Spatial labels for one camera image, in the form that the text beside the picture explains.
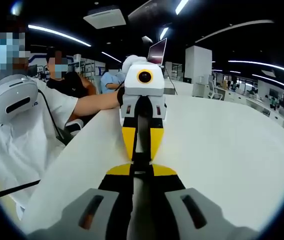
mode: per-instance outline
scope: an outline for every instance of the face mask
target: face mask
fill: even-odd
[[[0,71],[10,71],[13,69],[12,64],[16,63],[15,59],[29,57],[30,51],[25,51],[25,33],[3,32],[0,34]]]

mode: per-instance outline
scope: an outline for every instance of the ceiling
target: ceiling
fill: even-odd
[[[10,12],[14,1],[7,2],[0,11],[1,16]],[[185,49],[197,45],[212,50],[216,61],[213,69],[224,70],[224,73],[241,72],[240,75],[247,78],[255,78],[252,74],[269,78],[262,70],[273,70],[276,76],[273,79],[284,83],[282,70],[228,62],[254,61],[284,67],[284,1],[189,0],[176,15],[179,3],[180,0],[93,0],[75,1],[74,4],[25,0],[20,15],[29,24],[63,32],[92,45],[86,47],[63,37],[30,30],[32,45],[60,47],[69,55],[81,53],[83,57],[110,63],[114,60],[101,54],[102,51],[120,61],[129,54],[147,56],[150,43],[144,43],[142,37],[148,36],[156,43],[162,29],[169,27],[165,35],[168,38],[165,61],[183,64]],[[83,20],[89,10],[110,5],[120,8],[127,25],[95,29]],[[216,31],[257,20],[274,23],[238,27],[195,43]],[[31,50],[45,52],[38,46],[32,46]]]

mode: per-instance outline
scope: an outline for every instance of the camera lens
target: camera lens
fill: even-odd
[[[150,82],[152,80],[152,76],[149,72],[147,71],[143,71],[138,75],[138,79],[144,83],[147,84],[148,82]]]

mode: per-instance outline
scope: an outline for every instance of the light blue shirt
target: light blue shirt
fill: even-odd
[[[126,75],[121,70],[115,76],[118,77],[120,83],[124,82],[124,80],[126,79]]]
[[[117,76],[113,76],[109,72],[104,73],[101,77],[101,90],[103,94],[112,93],[115,89],[108,89],[107,84],[120,84],[121,81]]]

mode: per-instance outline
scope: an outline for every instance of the yellow lens ring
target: yellow lens ring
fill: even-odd
[[[140,74],[143,73],[143,72],[147,72],[147,73],[149,73],[149,74],[151,75],[151,80],[150,80],[150,81],[148,81],[148,82],[142,82],[142,81],[140,81],[139,76],[140,76]],[[153,73],[152,73],[150,70],[148,70],[148,69],[142,69],[142,70],[140,70],[140,71],[137,73],[136,78],[137,78],[137,80],[138,80],[140,83],[142,83],[142,84],[149,84],[149,83],[151,83],[152,80],[153,80]]]

